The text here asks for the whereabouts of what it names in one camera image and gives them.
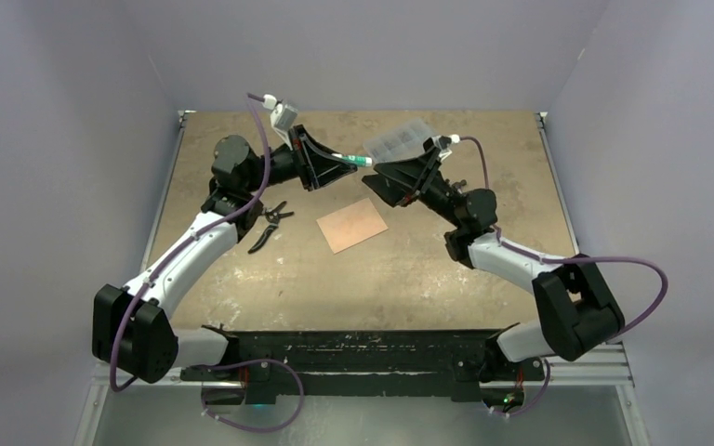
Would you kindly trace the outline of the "green and white marker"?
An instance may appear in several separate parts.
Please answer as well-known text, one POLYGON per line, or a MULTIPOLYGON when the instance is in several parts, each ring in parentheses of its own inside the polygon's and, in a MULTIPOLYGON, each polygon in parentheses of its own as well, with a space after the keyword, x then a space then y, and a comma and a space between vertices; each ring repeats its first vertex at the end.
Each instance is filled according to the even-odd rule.
POLYGON ((372 167, 374 165, 374 161, 370 157, 363 157, 363 156, 357 156, 357 155, 344 155, 344 154, 339 154, 336 153, 333 155, 334 158, 337 158, 343 163, 355 165, 357 167, 372 167))

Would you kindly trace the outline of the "clear plastic organizer box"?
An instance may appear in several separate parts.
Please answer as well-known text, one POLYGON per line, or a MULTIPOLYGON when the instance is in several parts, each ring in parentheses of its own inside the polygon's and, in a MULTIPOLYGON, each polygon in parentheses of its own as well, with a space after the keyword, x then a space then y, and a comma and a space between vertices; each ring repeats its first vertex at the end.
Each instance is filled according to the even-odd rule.
POLYGON ((375 164, 416 158, 425 150, 424 142, 435 136, 422 119, 415 118, 363 143, 364 151, 375 164))

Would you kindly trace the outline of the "pink and cream envelope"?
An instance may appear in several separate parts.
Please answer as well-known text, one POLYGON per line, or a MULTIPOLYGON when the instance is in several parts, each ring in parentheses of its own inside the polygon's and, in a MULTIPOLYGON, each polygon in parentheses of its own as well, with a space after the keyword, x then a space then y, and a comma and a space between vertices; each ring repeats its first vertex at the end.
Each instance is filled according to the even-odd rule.
POLYGON ((370 199, 347 205, 316 220, 334 254, 362 243, 389 227, 370 199))

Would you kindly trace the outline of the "aluminium extrusion frame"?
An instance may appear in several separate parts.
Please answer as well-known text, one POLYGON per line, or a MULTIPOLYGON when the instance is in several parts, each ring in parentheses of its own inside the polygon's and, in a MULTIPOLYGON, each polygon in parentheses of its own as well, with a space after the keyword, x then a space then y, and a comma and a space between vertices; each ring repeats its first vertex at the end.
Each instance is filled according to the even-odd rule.
POLYGON ((552 360, 577 361, 631 328, 600 266, 603 258, 553 256, 508 239, 497 225, 496 195, 446 179, 443 159, 460 135, 426 138, 422 152, 398 161, 360 160, 320 144, 303 125, 273 119, 278 148, 255 152, 237 135, 215 148, 208 194, 185 232, 122 285, 106 284, 93 302, 92 353, 110 367, 110 386, 153 384, 172 371, 201 385, 204 416, 226 404, 273 404, 280 396, 447 398, 480 402, 506 418, 534 406, 526 378, 549 383, 552 360), (392 207, 421 203, 451 225, 448 255, 529 293, 537 318, 503 329, 229 331, 178 330, 171 317, 204 273, 240 243, 260 218, 276 222, 267 188, 298 179, 319 190, 366 169, 364 184, 392 207))

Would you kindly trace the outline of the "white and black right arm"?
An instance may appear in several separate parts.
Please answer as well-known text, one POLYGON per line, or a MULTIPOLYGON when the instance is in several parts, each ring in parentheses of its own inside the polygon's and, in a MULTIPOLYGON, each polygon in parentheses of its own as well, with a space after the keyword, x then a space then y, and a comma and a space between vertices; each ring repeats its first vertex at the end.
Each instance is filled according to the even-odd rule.
POLYGON ((496 195, 463 191, 440 171, 439 152, 377 164, 364 184, 391 207, 422 203, 453 225, 444 234, 448 255, 469 269, 489 272, 529 293, 536 321, 500 332, 484 354, 487 371, 506 378, 522 361, 556 356, 575 361, 618 335, 626 318, 590 256, 548 256, 501 235, 496 195))

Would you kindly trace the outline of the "black pruning shears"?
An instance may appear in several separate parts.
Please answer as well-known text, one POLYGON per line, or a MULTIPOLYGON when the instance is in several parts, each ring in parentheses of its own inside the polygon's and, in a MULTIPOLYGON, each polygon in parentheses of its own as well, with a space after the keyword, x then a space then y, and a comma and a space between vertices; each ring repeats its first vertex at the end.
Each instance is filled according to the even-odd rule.
POLYGON ((267 227, 261 232, 257 241, 247 250, 249 255, 253 255, 261 250, 272 234, 279 228, 280 222, 284 218, 293 216, 294 212, 285 212, 287 201, 282 201, 274 207, 267 207, 263 210, 262 215, 267 220, 267 227))

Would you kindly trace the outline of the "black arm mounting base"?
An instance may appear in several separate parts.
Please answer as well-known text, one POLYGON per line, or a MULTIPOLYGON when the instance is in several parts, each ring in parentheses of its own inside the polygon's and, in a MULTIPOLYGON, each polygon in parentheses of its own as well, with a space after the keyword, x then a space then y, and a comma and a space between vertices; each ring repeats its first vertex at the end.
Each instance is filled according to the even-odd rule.
POLYGON ((251 405, 291 395, 477 402, 487 398, 483 383, 541 378, 533 360, 560 359, 507 362, 493 343, 503 331, 497 329, 221 331, 229 345, 220 364, 174 368, 166 375, 178 370, 181 381, 205 388, 235 381, 251 405))

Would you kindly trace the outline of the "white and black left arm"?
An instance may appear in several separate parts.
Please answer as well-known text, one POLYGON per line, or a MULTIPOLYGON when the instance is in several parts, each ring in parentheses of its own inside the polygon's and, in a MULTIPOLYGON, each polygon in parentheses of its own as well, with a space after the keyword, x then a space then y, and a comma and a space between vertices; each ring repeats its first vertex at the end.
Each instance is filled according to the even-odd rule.
POLYGON ((289 130, 285 144, 261 154, 241 136, 222 138, 208 195, 192 223, 137 277, 95 294, 92 353, 108 363, 111 389, 123 391, 137 380, 155 383, 174 368, 191 366, 204 366, 218 380, 235 376, 240 355, 224 332, 172 327, 182 299, 267 215, 260 200, 267 188, 298 179, 305 190, 318 190, 369 164, 319 144, 303 125, 289 130))

